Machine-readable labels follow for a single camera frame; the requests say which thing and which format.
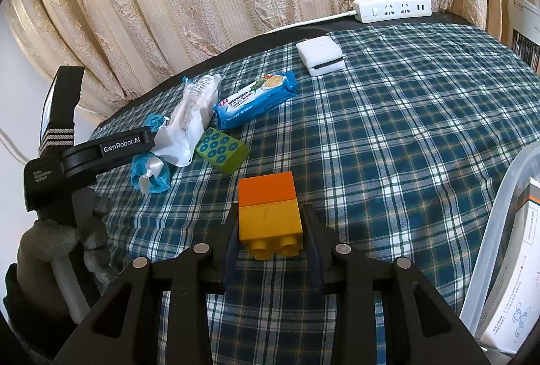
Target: bed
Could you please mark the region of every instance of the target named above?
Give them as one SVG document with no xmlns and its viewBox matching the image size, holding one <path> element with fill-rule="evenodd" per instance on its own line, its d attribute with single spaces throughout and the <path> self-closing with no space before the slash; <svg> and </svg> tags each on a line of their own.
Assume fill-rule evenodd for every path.
<svg viewBox="0 0 540 365">
<path fill-rule="evenodd" d="M 312 78 L 294 42 L 325 33 L 344 51 L 346 70 Z M 170 190 L 146 198 L 131 186 L 128 165 L 98 177 L 96 190 L 114 205 L 106 218 L 113 267 L 175 257 L 225 220 L 239 178 L 291 171 L 299 203 L 310 202 L 341 241 L 380 260 L 411 257 L 459 312 L 504 173 L 540 138 L 537 75 L 449 14 L 259 36 L 185 74 L 220 73 L 225 97 L 288 70 L 298 96 L 228 132 L 250 148 L 232 176 L 196 155 L 186 168 L 171 167 Z M 151 112 L 170 115 L 183 86 L 180 76 L 162 83 L 93 138 L 141 126 Z M 164 297 L 163 324 L 167 304 Z M 216 364 L 330 362 L 335 299 L 311 287 L 303 254 L 262 262 L 241 251 L 230 290 L 208 296 L 207 308 Z M 384 363 L 380 305 L 376 320 Z M 162 330 L 161 363 L 166 342 Z"/>
</svg>

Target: silver screw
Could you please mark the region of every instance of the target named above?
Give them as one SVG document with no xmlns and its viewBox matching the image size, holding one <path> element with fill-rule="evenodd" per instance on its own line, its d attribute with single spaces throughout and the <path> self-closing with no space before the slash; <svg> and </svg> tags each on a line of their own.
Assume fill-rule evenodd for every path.
<svg viewBox="0 0 540 365">
<path fill-rule="evenodd" d="M 137 257 L 131 264 L 137 269 L 144 268 L 148 264 L 148 259 L 146 257 Z"/>
<path fill-rule="evenodd" d="M 336 252 L 338 254 L 348 254 L 350 251 L 350 246 L 346 243 L 340 243 L 339 245 L 336 245 Z"/>
<path fill-rule="evenodd" d="M 197 243 L 193 247 L 193 251 L 196 254 L 206 254 L 210 250 L 210 246 L 208 246 L 206 243 Z"/>
<path fill-rule="evenodd" d="M 401 269 L 409 269 L 412 266 L 411 260 L 409 260 L 407 257 L 399 257 L 398 260 L 396 261 L 396 264 Z"/>
</svg>

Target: wall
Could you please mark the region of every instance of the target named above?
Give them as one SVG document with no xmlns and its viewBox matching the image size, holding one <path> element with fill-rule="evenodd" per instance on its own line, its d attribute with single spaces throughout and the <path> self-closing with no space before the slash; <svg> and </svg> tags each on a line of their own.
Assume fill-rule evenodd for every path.
<svg viewBox="0 0 540 365">
<path fill-rule="evenodd" d="M 28 159 L 37 157 L 43 102 L 49 83 L 19 49 L 0 7 L 0 128 Z M 75 114 L 75 144 L 88 139 L 95 125 Z M 32 226 L 36 213 L 27 213 L 23 195 L 23 165 L 0 145 L 0 298 L 5 296 L 4 275 L 17 261 L 22 234 Z M 0 305 L 5 315 L 3 303 Z"/>
</svg>

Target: blue cracker package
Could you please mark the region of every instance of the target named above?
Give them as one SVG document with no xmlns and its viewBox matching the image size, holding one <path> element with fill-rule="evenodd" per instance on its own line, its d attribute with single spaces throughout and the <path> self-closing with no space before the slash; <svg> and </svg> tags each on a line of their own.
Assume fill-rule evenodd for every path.
<svg viewBox="0 0 540 365">
<path fill-rule="evenodd" d="M 214 106 L 218 129 L 233 129 L 264 114 L 295 96 L 297 86 L 292 71 L 263 75 Z"/>
</svg>

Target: blue towel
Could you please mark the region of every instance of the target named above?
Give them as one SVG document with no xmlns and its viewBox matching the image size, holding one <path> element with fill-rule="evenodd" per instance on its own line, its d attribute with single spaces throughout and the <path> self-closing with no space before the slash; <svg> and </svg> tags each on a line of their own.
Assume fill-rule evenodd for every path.
<svg viewBox="0 0 540 365">
<path fill-rule="evenodd" d="M 164 122 L 164 115 L 149 114 L 142 125 L 150 126 L 150 131 L 152 131 L 152 133 L 156 133 Z M 140 155 L 134 156 L 131 160 L 131 184 L 137 190 L 140 190 L 139 178 L 146 174 L 146 161 L 148 161 L 148 159 L 152 156 L 155 156 L 155 154 L 152 152 L 141 153 Z M 159 173 L 159 176 L 150 176 L 150 187 L 148 189 L 149 193 L 163 192 L 171 188 L 171 171 L 169 170 L 168 164 L 159 156 L 158 158 L 163 162 L 164 165 Z"/>
</svg>

